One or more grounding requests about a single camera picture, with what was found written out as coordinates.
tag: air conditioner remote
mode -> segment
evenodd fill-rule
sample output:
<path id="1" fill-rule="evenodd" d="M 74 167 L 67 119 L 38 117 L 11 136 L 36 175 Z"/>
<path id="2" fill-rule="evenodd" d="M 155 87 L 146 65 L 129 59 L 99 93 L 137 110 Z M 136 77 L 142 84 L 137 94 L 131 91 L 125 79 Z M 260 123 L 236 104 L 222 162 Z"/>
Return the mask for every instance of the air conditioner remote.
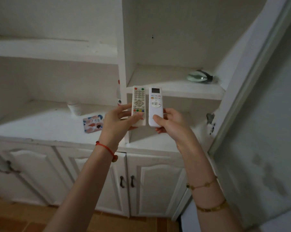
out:
<path id="1" fill-rule="evenodd" d="M 154 120 L 153 116 L 164 117 L 162 88 L 149 88 L 149 125 L 151 127 L 160 127 Z"/>
<path id="2" fill-rule="evenodd" d="M 132 115 L 136 112 L 143 112 L 143 116 L 133 126 L 146 125 L 146 90 L 142 86 L 133 86 L 132 88 Z"/>

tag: tiled floor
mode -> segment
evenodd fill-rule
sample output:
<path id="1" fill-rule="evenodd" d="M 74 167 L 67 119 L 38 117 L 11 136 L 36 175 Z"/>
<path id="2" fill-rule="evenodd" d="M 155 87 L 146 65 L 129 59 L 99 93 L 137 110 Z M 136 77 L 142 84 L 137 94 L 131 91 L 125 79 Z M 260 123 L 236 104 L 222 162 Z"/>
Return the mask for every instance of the tiled floor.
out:
<path id="1" fill-rule="evenodd" d="M 0 199 L 1 232 L 41 232 L 52 218 L 56 207 L 8 203 Z M 165 218 L 125 218 L 95 212 L 88 232 L 179 232 L 178 223 Z"/>

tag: forearm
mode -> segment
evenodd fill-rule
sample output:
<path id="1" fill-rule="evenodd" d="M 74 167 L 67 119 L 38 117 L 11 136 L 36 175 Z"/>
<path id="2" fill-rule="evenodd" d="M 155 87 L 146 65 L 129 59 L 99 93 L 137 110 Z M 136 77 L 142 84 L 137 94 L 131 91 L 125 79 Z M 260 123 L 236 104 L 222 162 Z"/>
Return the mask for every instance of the forearm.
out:
<path id="1" fill-rule="evenodd" d="M 188 183 L 192 186 L 203 186 L 206 182 L 212 182 L 215 174 L 198 141 L 179 148 L 187 173 Z M 217 181 L 210 187 L 201 187 L 192 190 L 192 196 L 196 205 L 201 208 L 213 208 L 219 206 L 225 197 Z M 239 221 L 229 207 L 217 212 L 202 212 L 197 210 L 199 224 L 203 232 L 208 231 L 243 231 Z"/>
<path id="2" fill-rule="evenodd" d="M 45 231 L 86 231 L 105 183 L 112 155 L 96 146 Z"/>

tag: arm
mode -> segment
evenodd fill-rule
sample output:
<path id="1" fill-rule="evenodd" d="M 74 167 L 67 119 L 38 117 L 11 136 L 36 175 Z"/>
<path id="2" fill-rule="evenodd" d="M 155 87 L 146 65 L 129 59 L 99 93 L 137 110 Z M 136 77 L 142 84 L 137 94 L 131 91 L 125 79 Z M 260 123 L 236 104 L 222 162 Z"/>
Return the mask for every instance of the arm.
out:
<path id="1" fill-rule="evenodd" d="M 118 106 L 105 115 L 99 142 L 108 146 L 113 153 L 116 152 L 126 132 L 134 129 L 135 127 L 131 126 L 142 116 L 142 113 L 137 113 L 127 120 L 120 120 L 131 116 L 130 111 L 123 111 L 131 107 L 132 104 Z M 45 232 L 86 231 L 104 186 L 112 158 L 106 148 L 99 145 L 95 147 L 65 201 L 45 228 Z"/>
<path id="2" fill-rule="evenodd" d="M 182 154 L 187 179 L 192 186 L 203 186 L 206 182 L 212 182 L 215 175 L 201 145 L 195 134 L 186 124 L 182 114 L 175 109 L 164 109 L 164 119 L 154 115 L 153 119 L 162 126 L 156 128 L 160 133 L 168 133 L 177 144 Z M 201 187 L 192 190 L 195 204 L 201 208 L 213 208 L 224 202 L 225 197 L 217 181 L 210 184 L 210 187 Z M 197 210 L 200 228 L 203 232 L 244 231 L 240 222 L 232 213 L 229 207 L 217 212 L 202 212 Z"/>

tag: colorful card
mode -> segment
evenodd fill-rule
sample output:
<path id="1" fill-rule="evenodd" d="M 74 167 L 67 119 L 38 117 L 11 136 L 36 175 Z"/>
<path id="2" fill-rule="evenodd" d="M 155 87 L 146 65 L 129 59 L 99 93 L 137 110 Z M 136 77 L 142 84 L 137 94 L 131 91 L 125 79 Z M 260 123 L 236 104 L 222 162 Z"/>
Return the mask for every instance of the colorful card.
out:
<path id="1" fill-rule="evenodd" d="M 84 118 L 83 119 L 84 131 L 88 134 L 100 131 L 103 129 L 103 123 L 104 121 L 102 115 Z"/>

